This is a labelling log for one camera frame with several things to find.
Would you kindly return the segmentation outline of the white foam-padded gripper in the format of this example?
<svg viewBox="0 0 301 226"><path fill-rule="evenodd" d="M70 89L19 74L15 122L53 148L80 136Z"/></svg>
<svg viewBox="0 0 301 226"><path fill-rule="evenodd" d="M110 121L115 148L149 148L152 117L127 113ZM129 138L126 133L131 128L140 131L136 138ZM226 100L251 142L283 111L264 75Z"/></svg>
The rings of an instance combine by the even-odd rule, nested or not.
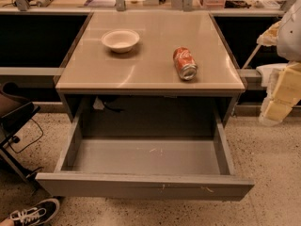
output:
<svg viewBox="0 0 301 226"><path fill-rule="evenodd" d="M280 22L276 22L259 35L257 44L276 46L279 25ZM259 121L263 125L274 126L283 122L301 100L301 63L290 62L283 69L273 69L266 92Z"/></svg>

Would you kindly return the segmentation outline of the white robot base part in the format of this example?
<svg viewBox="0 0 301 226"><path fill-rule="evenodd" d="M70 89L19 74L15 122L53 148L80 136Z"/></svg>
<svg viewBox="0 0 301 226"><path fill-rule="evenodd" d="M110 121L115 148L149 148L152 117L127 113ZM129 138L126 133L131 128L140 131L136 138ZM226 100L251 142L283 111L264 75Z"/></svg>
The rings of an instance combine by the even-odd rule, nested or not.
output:
<svg viewBox="0 0 301 226"><path fill-rule="evenodd" d="M269 78L273 70L282 70L286 67L286 63L266 64L256 68L256 71L261 75L261 86L268 86Z"/></svg>

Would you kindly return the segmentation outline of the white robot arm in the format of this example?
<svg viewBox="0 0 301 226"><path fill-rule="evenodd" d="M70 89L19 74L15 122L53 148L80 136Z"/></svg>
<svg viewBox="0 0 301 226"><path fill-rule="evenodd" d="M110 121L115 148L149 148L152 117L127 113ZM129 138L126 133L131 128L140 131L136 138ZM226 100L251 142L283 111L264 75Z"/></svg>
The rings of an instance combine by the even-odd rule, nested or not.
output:
<svg viewBox="0 0 301 226"><path fill-rule="evenodd" d="M283 69L272 70L261 104L259 121L274 126L301 101L301 0L296 0L279 22L261 34L257 44L275 45L277 54L288 60Z"/></svg>

